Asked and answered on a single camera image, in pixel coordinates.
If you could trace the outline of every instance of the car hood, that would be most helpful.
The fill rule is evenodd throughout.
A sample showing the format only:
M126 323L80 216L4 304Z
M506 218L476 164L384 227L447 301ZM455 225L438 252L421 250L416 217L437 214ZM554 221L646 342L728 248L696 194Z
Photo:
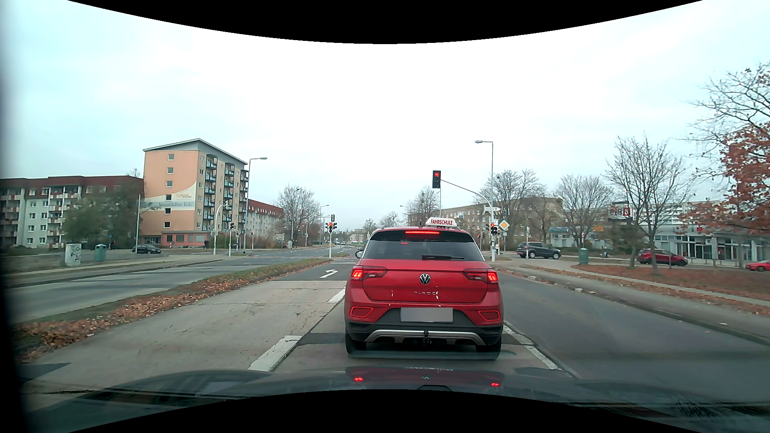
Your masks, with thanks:
M69 432L161 411L302 392L356 389L459 391L528 398L650 419L695 431L770 431L770 404L734 403L671 388L574 379L562 371L515 374L428 367L344 367L268 373L204 370L147 378L30 413L36 431Z

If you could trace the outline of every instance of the car tire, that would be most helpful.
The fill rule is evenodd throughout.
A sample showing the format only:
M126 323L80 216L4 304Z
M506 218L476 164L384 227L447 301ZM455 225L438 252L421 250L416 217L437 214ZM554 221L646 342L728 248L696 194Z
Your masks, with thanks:
M355 351L365 351L366 349L366 341L355 341L353 338L350 338L350 334L345 332L345 350L347 354L353 354Z
M487 344L484 346L476 346L476 352L482 354L492 354L495 357L500 355L500 349L503 347L503 337L500 336L500 340L496 344Z

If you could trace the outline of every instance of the blurred license plate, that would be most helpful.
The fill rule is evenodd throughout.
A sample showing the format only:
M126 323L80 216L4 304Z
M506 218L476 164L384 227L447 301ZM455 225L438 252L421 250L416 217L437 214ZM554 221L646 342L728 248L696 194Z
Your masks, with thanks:
M448 322L454 321L451 308L401 308L402 322Z

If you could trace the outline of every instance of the asphalt road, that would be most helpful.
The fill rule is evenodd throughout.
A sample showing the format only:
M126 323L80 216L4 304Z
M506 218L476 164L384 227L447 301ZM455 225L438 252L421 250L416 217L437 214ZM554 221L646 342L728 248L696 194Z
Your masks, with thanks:
M335 247L333 253L345 251L353 255L355 247ZM269 266L311 257L328 257L328 249L254 250L253 257L202 263L188 267L129 272L104 277L82 278L61 283L7 289L13 323L29 321L52 314L112 302L127 297L151 294L180 284L189 284L218 274L250 267Z
M46 354L26 368L27 392L36 393L30 408L54 401L42 392L98 389L178 371L354 365L473 368L567 379L573 374L733 401L770 401L766 346L503 273L511 332L504 335L497 360L464 359L462 348L348 357L342 295L355 262L343 258L233 290Z

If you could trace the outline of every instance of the cloudy sky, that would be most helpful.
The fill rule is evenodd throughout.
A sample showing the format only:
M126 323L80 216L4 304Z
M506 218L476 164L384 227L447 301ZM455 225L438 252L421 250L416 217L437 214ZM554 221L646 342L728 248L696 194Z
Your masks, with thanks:
M535 35L353 45L234 35L63 0L4 2L4 177L122 175L142 149L201 138L256 161L250 198L316 192L340 228L399 210L431 170L601 175L616 136L678 140L685 101L770 59L767 0L704 0ZM709 194L703 186L700 197ZM445 186L443 205L470 194Z

